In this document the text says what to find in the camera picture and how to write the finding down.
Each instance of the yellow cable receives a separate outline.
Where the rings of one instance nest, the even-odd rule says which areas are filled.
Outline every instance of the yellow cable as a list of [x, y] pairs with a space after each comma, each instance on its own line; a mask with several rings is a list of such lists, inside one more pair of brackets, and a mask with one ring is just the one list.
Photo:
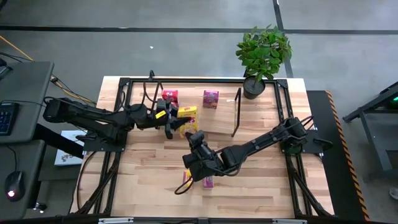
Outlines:
[[[11, 47], [13, 47], [14, 49], [16, 49], [17, 51], [19, 51], [21, 54], [25, 55], [25, 57], [27, 57], [29, 60], [34, 61], [31, 57], [29, 57], [27, 54], [25, 54], [21, 49], [19, 49], [18, 47], [16, 47], [14, 44], [12, 44], [11, 42], [9, 42], [8, 40], [6, 40], [3, 36], [0, 35], [0, 38], [5, 41], [5, 43], [9, 44]], [[88, 103], [94, 103], [92, 100], [85, 98], [84, 96], [78, 96], [76, 94], [71, 93], [70, 91], [64, 89], [64, 87], [59, 83], [59, 82], [55, 82], [54, 84], [56, 84], [58, 87], [61, 88], [62, 91], [64, 91], [66, 94], [68, 94], [69, 96], [76, 98], [76, 99], [80, 99], [83, 100], [85, 102]]]

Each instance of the paper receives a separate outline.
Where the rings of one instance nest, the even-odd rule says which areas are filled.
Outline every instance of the paper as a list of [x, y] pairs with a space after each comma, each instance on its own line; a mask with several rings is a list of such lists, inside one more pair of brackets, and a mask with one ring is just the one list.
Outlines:
[[[77, 144], [84, 146], [84, 142], [78, 141], [76, 136], [79, 135], [86, 135], [86, 133], [82, 130], [76, 130], [76, 131], [62, 131], [61, 135], [71, 141], [76, 142]], [[70, 166], [70, 165], [78, 165], [83, 162], [82, 159], [77, 158], [71, 154], [67, 154], [61, 149], [58, 149], [57, 155], [55, 156], [55, 166]]]

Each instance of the wooden table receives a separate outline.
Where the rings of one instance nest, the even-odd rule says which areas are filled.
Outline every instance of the wooden table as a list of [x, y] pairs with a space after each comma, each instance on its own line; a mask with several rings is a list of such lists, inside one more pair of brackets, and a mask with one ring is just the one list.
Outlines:
[[[104, 77], [98, 98], [99, 108], [113, 110], [119, 78]], [[309, 116], [311, 111], [303, 79], [287, 80], [294, 115], [300, 119]], [[234, 138], [227, 134], [234, 126], [234, 102], [231, 100], [241, 86], [231, 83], [164, 83], [165, 89], [178, 89], [179, 100], [183, 106], [201, 105], [200, 96], [204, 89], [220, 91], [221, 107], [217, 115], [220, 120], [213, 119], [213, 129], [208, 123], [204, 123], [206, 119], [211, 118], [200, 120], [199, 123], [200, 128], [207, 129], [205, 139], [214, 150], [248, 142], [270, 131], [279, 123], [274, 88], [267, 86], [255, 100], [242, 97], [238, 132]], [[155, 85], [147, 84], [147, 91], [151, 97], [154, 95], [154, 88]], [[135, 83], [131, 103], [141, 102], [142, 94], [142, 84]], [[282, 91], [281, 98], [285, 109]], [[122, 153], [112, 216], [294, 217], [285, 158], [278, 144], [249, 157], [236, 177], [214, 177], [215, 187], [212, 190], [202, 189], [201, 182], [197, 182], [187, 193], [175, 195], [174, 190], [182, 183], [185, 169], [182, 156], [188, 153], [188, 142], [180, 138], [178, 133], [174, 135], [173, 140], [168, 140], [163, 130], [132, 130], [127, 139], [126, 151]], [[104, 153], [97, 153], [83, 173], [80, 186], [81, 204], [98, 185], [103, 157]], [[312, 154], [303, 154], [302, 159], [309, 189], [322, 206], [333, 213], [321, 160]], [[300, 208], [305, 212], [301, 191], [297, 192]], [[104, 194], [102, 207], [106, 196], [107, 193]], [[71, 212], [75, 210], [76, 198]]]

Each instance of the concrete floor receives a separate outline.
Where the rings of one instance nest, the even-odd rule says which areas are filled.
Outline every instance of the concrete floor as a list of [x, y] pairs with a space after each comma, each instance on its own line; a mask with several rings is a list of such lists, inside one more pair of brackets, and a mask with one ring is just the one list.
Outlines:
[[[394, 0], [279, 0], [286, 29], [398, 29]], [[31, 26], [117, 26], [155, 28], [252, 28], [275, 24], [272, 0], [13, 0], [0, 12], [0, 23]], [[54, 74], [71, 89], [93, 100], [105, 75], [241, 77], [234, 51], [242, 34], [225, 33], [68, 33], [1, 31], [0, 35], [35, 60], [55, 62]], [[295, 78], [308, 90], [330, 90], [340, 118], [397, 81], [397, 35], [288, 35]], [[2, 52], [17, 55], [0, 42]], [[286, 77], [281, 69], [278, 77]], [[47, 92], [64, 96], [53, 85]], [[349, 151], [373, 221], [398, 223], [398, 201], [388, 196], [397, 180], [364, 183], [374, 168], [359, 120], [343, 123]], [[55, 131], [68, 124], [46, 124]], [[65, 214], [76, 180], [51, 181], [40, 198], [44, 215]], [[27, 217], [38, 213], [28, 212]]]

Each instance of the small box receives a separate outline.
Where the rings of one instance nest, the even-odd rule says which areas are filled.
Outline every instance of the small box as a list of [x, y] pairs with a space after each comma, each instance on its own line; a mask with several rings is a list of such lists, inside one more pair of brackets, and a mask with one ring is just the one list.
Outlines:
[[218, 91], [205, 90], [203, 92], [203, 107], [217, 109]]
[[[189, 178], [191, 177], [191, 171], [189, 171], [189, 170], [185, 170], [184, 171], [184, 176], [183, 176], [183, 179], [182, 179], [182, 183], [185, 183], [185, 181], [187, 181]], [[188, 181], [185, 185], [184, 185], [184, 187], [189, 187], [189, 185], [192, 183], [192, 179], [190, 180], [190, 181]]]
[[162, 91], [163, 100], [169, 99], [170, 102], [173, 102], [178, 107], [178, 90], [163, 90]]
[[214, 187], [213, 177], [205, 177], [203, 180], [204, 189], [212, 189]]
[[195, 134], [198, 131], [198, 108], [196, 106], [186, 106], [178, 109], [178, 118], [191, 117], [191, 120], [180, 127], [181, 138], [185, 137], [185, 133]]

